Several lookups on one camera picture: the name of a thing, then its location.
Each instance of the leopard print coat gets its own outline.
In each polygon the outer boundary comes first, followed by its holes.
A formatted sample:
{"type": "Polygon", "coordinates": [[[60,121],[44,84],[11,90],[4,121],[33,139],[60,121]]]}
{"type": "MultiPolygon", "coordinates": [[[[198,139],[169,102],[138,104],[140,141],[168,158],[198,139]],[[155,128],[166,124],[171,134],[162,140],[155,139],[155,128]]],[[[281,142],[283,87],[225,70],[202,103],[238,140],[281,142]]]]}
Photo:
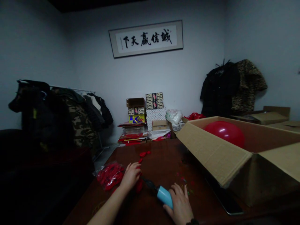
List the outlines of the leopard print coat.
{"type": "Polygon", "coordinates": [[[240,74],[240,86],[235,96],[232,96],[232,112],[235,115],[254,110],[257,91],[268,88],[262,73],[248,59],[236,63],[240,74]]]}

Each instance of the uninflated red balloon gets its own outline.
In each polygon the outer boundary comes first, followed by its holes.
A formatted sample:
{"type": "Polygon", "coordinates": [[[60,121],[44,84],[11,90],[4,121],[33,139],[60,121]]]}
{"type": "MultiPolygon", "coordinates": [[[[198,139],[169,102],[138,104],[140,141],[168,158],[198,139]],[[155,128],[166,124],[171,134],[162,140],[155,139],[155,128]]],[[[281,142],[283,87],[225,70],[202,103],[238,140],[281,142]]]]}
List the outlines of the uninflated red balloon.
{"type": "Polygon", "coordinates": [[[232,123],[216,121],[208,124],[204,130],[240,148],[244,147],[245,136],[241,129],[232,123]]]}

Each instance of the plastic bag of balloons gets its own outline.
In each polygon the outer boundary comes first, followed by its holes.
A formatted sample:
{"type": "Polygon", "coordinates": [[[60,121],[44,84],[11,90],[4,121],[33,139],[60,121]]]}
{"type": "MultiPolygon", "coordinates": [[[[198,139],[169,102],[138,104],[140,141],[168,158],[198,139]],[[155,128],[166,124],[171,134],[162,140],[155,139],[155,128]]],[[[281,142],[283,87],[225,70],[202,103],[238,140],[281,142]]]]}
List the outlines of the plastic bag of balloons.
{"type": "Polygon", "coordinates": [[[109,191],[122,181],[124,167],[117,162],[112,162],[93,172],[93,175],[97,178],[103,189],[109,191]]]}

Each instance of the white wall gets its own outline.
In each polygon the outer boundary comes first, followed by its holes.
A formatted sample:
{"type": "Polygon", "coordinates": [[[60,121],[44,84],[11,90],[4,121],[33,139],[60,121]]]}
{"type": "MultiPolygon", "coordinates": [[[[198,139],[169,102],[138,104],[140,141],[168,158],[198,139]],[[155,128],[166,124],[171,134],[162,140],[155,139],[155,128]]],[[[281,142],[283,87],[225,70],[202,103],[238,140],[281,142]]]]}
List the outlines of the white wall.
{"type": "Polygon", "coordinates": [[[78,87],[62,14],[46,0],[0,1],[0,129],[20,128],[8,108],[18,79],[78,87]]]}
{"type": "Polygon", "coordinates": [[[225,58],[251,60],[268,89],[255,109],[291,107],[300,120],[300,1],[232,0],[226,10],[225,58]]]}
{"type": "MultiPolygon", "coordinates": [[[[126,98],[163,92],[167,109],[188,116],[201,112],[206,74],[224,56],[223,1],[145,1],[68,13],[76,73],[82,88],[96,91],[110,109],[114,126],[128,121],[126,98]],[[108,31],[182,20],[183,50],[114,59],[108,31]]],[[[112,131],[116,142],[120,128],[112,131]]]]}

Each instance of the ceiling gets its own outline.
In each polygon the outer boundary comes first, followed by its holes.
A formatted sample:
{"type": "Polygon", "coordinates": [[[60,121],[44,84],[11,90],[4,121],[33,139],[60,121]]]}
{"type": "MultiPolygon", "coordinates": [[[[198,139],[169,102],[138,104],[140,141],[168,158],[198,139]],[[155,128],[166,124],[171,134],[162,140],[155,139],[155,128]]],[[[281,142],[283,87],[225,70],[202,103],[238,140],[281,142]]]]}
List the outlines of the ceiling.
{"type": "Polygon", "coordinates": [[[61,13],[82,11],[111,5],[119,5],[145,0],[48,0],[61,13]]]}

